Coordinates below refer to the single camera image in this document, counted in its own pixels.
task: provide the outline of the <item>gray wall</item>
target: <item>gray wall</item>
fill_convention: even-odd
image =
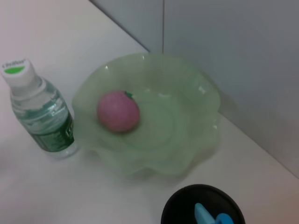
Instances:
[[[164,52],[222,91],[221,112],[299,176],[299,1],[166,0]]]
[[[91,0],[151,52],[162,52],[163,0]]]

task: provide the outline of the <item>bottle cap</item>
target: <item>bottle cap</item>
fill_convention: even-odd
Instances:
[[[36,75],[31,62],[27,59],[4,63],[0,71],[10,87],[26,86]]]

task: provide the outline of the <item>water bottle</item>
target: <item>water bottle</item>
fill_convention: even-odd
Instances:
[[[39,147],[58,158],[74,154],[73,119],[59,90],[39,77],[27,59],[3,64],[1,73],[11,89],[15,116]]]

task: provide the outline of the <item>blue handle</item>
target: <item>blue handle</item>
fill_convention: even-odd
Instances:
[[[228,214],[221,213],[217,216],[215,224],[234,224],[234,222]]]
[[[201,203],[195,204],[194,214],[197,224],[215,224],[215,219]]]

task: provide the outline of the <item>black cup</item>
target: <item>black cup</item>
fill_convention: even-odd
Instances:
[[[161,224],[197,224],[196,203],[201,203],[214,219],[220,213],[226,213],[234,224],[245,224],[241,210],[230,196],[204,184],[190,185],[174,193],[164,207]]]

